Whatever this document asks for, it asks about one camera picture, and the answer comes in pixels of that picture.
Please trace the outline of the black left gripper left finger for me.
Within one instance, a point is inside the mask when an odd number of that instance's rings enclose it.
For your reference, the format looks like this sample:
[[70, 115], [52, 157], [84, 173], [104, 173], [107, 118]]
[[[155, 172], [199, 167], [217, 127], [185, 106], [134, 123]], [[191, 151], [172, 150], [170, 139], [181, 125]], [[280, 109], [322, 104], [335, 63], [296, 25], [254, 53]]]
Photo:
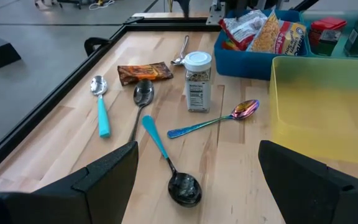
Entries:
[[131, 141], [34, 192], [0, 192], [0, 223], [121, 223], [138, 161]]

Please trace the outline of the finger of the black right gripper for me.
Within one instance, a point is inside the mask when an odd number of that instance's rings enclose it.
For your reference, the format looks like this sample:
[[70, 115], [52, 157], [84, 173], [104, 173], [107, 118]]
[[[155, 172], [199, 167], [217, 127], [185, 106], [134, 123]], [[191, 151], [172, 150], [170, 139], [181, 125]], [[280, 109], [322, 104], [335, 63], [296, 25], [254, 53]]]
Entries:
[[235, 0], [234, 15], [238, 19], [242, 16], [242, 13], [247, 8], [248, 0]]
[[190, 13], [190, 0], [175, 0], [181, 7], [184, 17], [189, 17]]

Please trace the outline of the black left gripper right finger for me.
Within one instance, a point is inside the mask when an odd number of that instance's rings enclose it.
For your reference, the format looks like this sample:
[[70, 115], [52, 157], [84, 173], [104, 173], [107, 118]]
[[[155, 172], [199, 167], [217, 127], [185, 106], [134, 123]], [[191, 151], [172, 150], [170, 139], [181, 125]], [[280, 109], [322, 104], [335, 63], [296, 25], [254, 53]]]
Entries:
[[286, 223], [358, 224], [358, 178], [268, 140], [258, 158]]

